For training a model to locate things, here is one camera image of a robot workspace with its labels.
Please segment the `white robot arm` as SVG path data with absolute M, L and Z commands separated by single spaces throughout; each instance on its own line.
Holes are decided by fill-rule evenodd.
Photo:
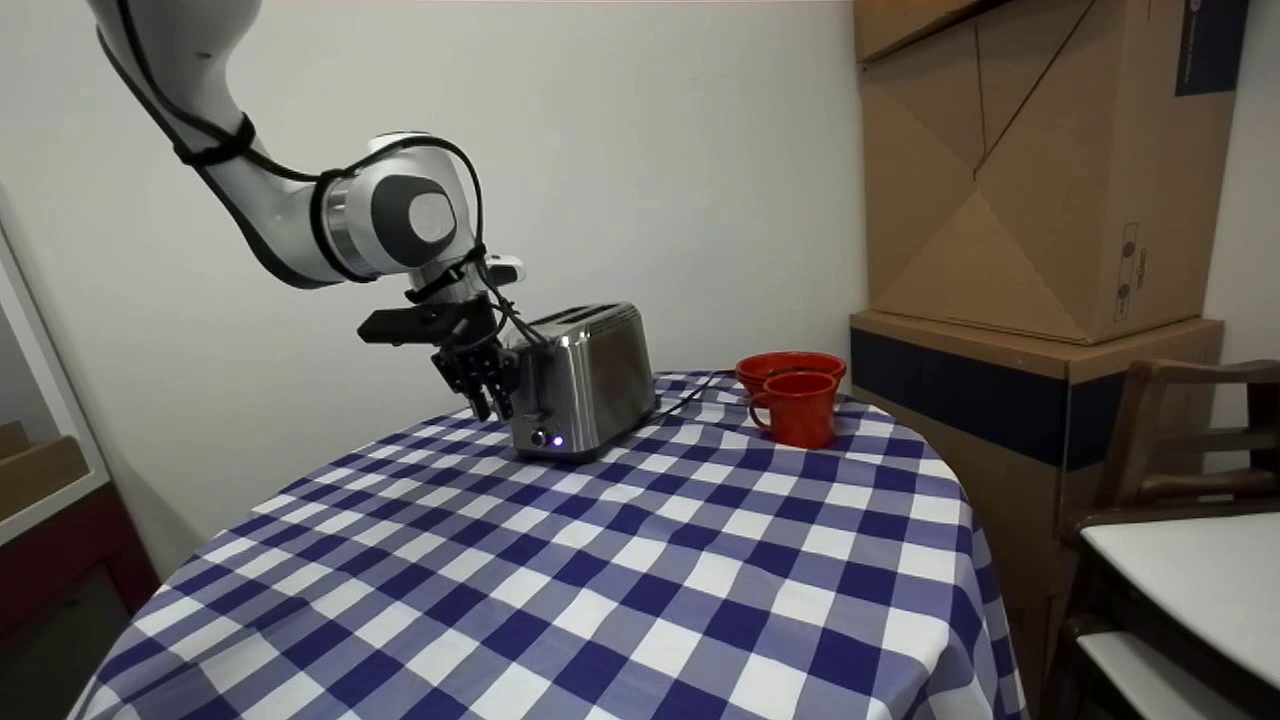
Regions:
M 272 160 L 233 99 L 228 60 L 261 0 L 89 0 L 97 41 L 166 134 L 181 162 L 223 205 L 267 277 L 292 287 L 407 277 L 407 305 L 373 313 L 365 343 L 427 343 L 475 417 L 512 411 L 500 327 L 512 305 L 484 269 L 475 162 L 438 134 L 400 132 L 358 160 L 304 172 Z

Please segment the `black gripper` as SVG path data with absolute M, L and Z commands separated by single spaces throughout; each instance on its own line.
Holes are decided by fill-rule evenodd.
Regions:
M 436 335 L 436 371 L 456 387 L 475 421 L 492 407 L 506 417 L 518 391 L 518 365 L 500 343 L 504 313 L 478 297 L 451 308 L 451 324 Z

